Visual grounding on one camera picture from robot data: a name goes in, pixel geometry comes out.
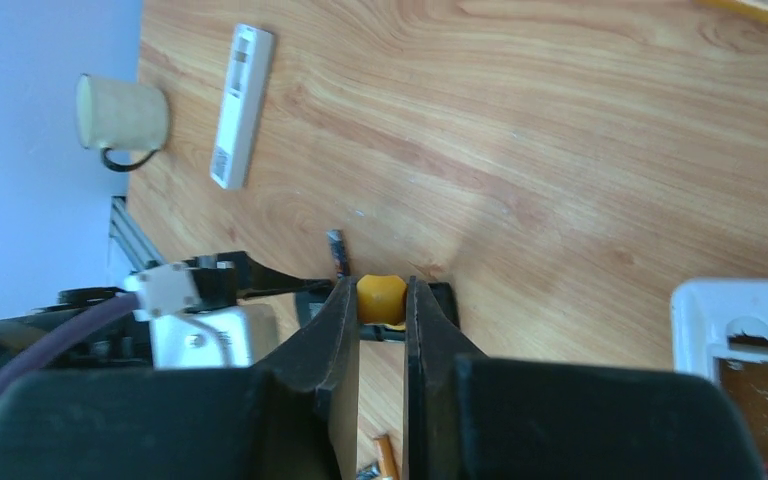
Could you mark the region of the long white remote control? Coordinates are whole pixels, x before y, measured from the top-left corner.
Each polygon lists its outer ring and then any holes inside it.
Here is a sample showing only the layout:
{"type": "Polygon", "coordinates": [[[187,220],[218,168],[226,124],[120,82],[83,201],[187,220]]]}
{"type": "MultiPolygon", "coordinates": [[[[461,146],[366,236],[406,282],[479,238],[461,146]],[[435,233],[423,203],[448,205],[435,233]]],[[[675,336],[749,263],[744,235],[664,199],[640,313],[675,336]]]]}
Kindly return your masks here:
{"type": "Polygon", "coordinates": [[[275,37],[246,24],[235,26],[210,164],[225,190],[245,187],[271,72],[275,37]]]}

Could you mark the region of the black remote control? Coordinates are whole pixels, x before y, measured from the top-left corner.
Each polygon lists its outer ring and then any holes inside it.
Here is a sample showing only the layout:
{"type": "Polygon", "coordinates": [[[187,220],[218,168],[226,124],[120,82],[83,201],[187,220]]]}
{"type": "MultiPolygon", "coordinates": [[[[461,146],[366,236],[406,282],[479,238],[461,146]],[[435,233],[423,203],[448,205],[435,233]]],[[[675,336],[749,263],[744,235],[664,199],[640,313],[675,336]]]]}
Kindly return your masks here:
{"type": "MultiPolygon", "coordinates": [[[[406,331],[407,285],[397,286],[395,277],[368,275],[360,281],[358,287],[358,318],[362,323],[360,339],[402,343],[406,331]]],[[[460,317],[452,286],[447,282],[432,282],[429,287],[444,316],[460,329],[460,317]]],[[[300,327],[306,326],[318,315],[332,291],[333,285],[326,283],[313,290],[294,294],[300,327]]]]}

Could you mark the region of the yellow handled screwdriver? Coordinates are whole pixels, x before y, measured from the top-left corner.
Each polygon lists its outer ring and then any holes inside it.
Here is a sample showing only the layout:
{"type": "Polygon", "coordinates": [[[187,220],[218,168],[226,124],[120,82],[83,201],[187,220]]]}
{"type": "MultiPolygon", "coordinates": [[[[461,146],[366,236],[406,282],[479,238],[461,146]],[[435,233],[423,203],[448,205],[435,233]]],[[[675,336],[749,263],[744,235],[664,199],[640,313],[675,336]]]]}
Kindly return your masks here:
{"type": "Polygon", "coordinates": [[[356,284],[359,320],[400,328],[405,320],[407,288],[396,275],[364,275],[356,284]]]}

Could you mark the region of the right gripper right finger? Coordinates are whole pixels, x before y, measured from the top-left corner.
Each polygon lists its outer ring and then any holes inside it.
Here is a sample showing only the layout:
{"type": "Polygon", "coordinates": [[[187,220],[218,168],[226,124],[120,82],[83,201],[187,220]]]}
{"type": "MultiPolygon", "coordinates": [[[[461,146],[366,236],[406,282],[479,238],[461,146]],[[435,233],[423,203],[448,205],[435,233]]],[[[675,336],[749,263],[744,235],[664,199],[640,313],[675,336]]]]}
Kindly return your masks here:
{"type": "Polygon", "coordinates": [[[405,479],[497,479],[505,448],[491,425],[504,363],[445,316],[425,281],[409,281],[405,310],[405,479]]]}

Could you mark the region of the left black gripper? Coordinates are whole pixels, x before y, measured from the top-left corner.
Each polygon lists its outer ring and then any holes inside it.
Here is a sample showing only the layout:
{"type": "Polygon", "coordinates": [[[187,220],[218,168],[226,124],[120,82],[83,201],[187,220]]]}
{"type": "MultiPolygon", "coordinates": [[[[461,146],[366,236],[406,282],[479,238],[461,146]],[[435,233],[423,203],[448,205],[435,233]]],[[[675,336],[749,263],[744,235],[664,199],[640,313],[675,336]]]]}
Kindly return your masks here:
{"type": "MultiPolygon", "coordinates": [[[[218,311],[231,307],[239,300],[297,294],[299,292],[329,292],[329,279],[302,279],[266,267],[245,251],[223,252],[216,255],[187,259],[194,269],[196,289],[202,302],[187,308],[187,313],[218,311]]],[[[112,299],[125,296],[119,287],[93,287],[64,290],[58,303],[30,314],[0,320],[0,370],[50,332],[70,322],[88,310],[94,312],[94,323],[84,326],[55,349],[55,355],[45,368],[92,369],[108,366],[146,365],[159,350],[149,345],[149,317],[136,308],[110,318],[102,324],[97,318],[111,317],[108,308],[97,307],[112,299]]]]}

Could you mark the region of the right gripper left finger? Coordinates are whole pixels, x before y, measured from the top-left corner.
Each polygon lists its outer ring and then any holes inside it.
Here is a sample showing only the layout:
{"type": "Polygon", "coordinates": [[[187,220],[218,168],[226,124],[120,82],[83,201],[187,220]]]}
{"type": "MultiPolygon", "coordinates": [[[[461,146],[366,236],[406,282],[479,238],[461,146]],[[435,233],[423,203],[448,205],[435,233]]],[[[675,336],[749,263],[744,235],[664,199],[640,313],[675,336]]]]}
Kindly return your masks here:
{"type": "Polygon", "coordinates": [[[271,374],[292,399],[278,413],[292,414],[286,447],[309,477],[353,479],[357,461],[359,331],[356,280],[337,282],[318,314],[254,364],[271,374]]]}

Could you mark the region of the short white remote control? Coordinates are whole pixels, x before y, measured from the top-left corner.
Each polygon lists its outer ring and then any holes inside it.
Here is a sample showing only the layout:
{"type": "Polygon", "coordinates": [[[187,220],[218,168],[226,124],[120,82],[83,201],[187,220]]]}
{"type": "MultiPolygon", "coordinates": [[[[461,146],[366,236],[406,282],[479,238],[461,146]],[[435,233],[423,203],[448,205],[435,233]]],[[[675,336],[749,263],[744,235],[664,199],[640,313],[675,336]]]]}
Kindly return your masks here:
{"type": "Polygon", "coordinates": [[[738,406],[768,478],[768,279],[696,278],[670,300],[673,365],[738,406]]]}

